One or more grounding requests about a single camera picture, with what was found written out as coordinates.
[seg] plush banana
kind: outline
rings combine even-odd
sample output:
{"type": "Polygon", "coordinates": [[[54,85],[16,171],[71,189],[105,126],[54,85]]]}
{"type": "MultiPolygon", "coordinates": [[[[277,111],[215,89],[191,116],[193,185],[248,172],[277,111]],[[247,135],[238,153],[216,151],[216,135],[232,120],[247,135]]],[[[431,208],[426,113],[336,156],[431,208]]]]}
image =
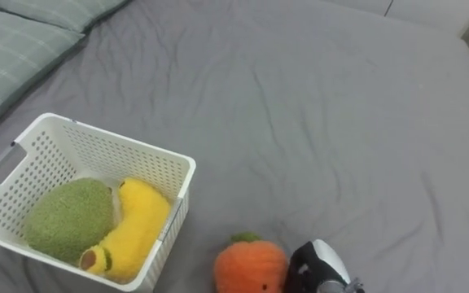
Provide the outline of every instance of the plush banana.
{"type": "Polygon", "coordinates": [[[146,182],[130,177],[119,188],[119,200],[122,222],[82,254],[79,267],[114,282],[127,283],[137,277],[171,206],[146,182]]]}

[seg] fabric surface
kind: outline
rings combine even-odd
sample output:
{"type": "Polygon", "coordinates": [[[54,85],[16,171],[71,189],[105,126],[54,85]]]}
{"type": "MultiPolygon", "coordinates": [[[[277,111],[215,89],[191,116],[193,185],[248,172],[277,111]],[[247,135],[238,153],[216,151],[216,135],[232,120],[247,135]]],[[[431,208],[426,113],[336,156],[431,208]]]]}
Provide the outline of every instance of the fabric surface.
{"type": "MultiPolygon", "coordinates": [[[[155,292],[213,292],[252,230],[326,240],[374,293],[469,292],[469,51],[314,0],[135,0],[0,124],[43,112],[196,160],[155,292]]],[[[0,248],[0,293],[116,292],[0,248]]]]}
{"type": "Polygon", "coordinates": [[[0,115],[82,38],[0,12],[0,115]]]}
{"type": "Polygon", "coordinates": [[[0,0],[0,10],[82,33],[128,0],[0,0]]]}

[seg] gray blanket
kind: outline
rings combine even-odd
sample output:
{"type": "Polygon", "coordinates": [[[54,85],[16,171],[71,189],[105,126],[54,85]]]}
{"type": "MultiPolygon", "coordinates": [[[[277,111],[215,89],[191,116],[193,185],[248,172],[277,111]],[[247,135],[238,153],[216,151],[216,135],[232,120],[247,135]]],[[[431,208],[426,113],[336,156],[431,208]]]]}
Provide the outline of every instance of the gray blanket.
{"type": "MultiPolygon", "coordinates": [[[[469,292],[469,52],[314,0],[133,0],[0,124],[54,112],[192,156],[156,292],[213,292],[230,234],[329,242],[375,293],[469,292]]],[[[0,248],[0,293],[114,292],[0,248]]]]}

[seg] plush orange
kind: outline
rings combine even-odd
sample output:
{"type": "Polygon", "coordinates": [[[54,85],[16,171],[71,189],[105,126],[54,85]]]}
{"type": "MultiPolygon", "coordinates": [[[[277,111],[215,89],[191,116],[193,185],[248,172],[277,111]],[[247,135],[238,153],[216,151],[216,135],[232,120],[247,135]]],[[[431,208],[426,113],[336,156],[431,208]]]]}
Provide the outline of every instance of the plush orange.
{"type": "Polygon", "coordinates": [[[218,293],[281,293],[288,259],[276,244],[239,234],[215,261],[218,293]]]}

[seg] green plush toy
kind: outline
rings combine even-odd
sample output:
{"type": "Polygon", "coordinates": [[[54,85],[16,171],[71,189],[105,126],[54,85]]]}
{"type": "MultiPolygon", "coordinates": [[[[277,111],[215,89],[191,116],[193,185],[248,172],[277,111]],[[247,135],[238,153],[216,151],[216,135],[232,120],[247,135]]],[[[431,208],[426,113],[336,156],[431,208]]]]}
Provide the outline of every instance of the green plush toy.
{"type": "Polygon", "coordinates": [[[111,189],[82,178],[44,195],[25,219],[23,235],[31,248],[75,264],[113,226],[111,189]]]}

